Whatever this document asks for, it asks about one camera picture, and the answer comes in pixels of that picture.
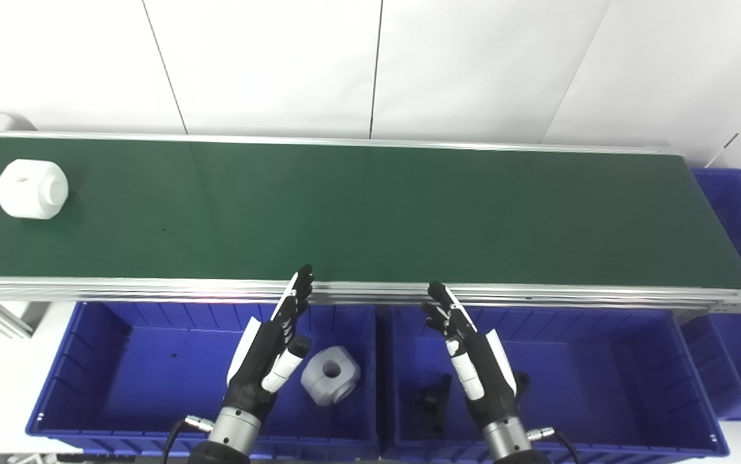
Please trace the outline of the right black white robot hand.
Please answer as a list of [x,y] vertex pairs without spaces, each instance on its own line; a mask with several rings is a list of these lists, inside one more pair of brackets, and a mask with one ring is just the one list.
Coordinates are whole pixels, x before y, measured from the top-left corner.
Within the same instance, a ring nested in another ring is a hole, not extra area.
[[447,285],[432,281],[432,302],[421,304],[426,324],[442,334],[451,364],[465,393],[465,402],[478,429],[508,423],[519,417],[512,373],[495,332],[479,331],[465,306]]

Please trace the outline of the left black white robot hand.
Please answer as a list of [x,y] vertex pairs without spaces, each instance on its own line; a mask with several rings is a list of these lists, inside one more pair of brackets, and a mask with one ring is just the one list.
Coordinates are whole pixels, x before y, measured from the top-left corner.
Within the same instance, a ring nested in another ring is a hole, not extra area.
[[313,282],[311,264],[303,265],[291,277],[271,319],[256,328],[253,341],[228,382],[223,407],[240,409],[261,422],[265,421],[275,405],[280,388],[265,388],[265,377],[284,353],[303,359],[311,347],[309,338],[296,334],[296,324],[300,315],[309,308],[308,298],[313,290]]

